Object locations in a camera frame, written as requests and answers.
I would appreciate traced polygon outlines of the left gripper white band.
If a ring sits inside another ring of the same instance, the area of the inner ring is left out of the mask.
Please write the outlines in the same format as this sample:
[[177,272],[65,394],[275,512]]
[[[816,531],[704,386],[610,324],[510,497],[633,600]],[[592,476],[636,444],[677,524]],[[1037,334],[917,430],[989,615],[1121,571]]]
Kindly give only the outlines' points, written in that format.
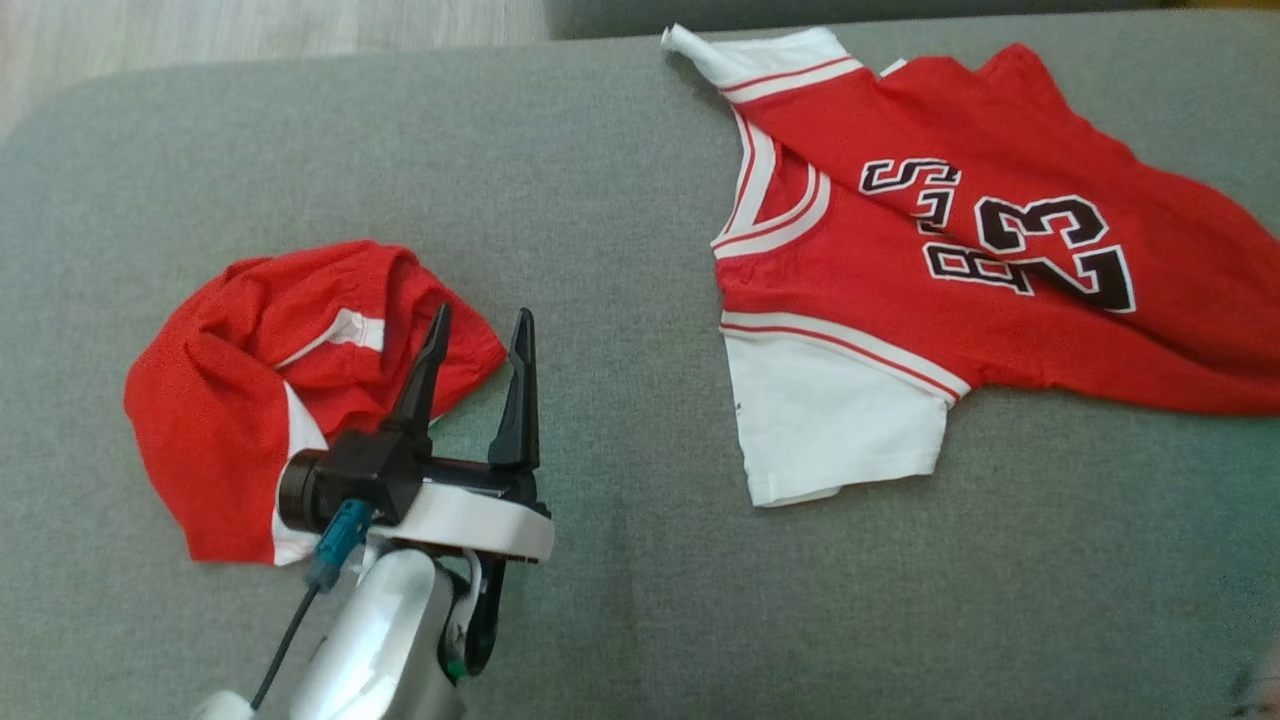
[[[385,429],[430,441],[436,379],[451,343],[452,307],[439,306]],[[506,405],[486,462],[435,457],[422,466],[422,486],[403,521],[383,536],[440,550],[472,550],[521,562],[550,559],[556,528],[540,501],[535,319],[518,310],[508,347],[512,370]]]

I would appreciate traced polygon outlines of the red shorts with white stripes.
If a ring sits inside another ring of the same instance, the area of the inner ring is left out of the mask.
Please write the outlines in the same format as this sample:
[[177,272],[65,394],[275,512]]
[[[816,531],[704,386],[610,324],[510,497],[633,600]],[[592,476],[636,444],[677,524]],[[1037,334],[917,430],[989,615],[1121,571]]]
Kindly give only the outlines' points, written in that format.
[[506,348],[408,249],[356,240],[241,260],[170,315],[127,375],[124,409],[195,561],[284,566],[311,553],[317,534],[278,511],[287,462],[390,414],[442,305],[439,418]]

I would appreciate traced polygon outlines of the red basketball jersey number 23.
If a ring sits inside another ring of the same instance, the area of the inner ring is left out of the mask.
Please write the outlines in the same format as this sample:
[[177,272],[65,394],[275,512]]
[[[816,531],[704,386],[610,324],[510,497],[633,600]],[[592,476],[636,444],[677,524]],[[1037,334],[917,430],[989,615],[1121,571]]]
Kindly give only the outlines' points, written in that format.
[[742,160],[710,242],[751,502],[929,475],[984,386],[1280,416],[1280,241],[1010,44],[864,65],[826,28],[662,47]]

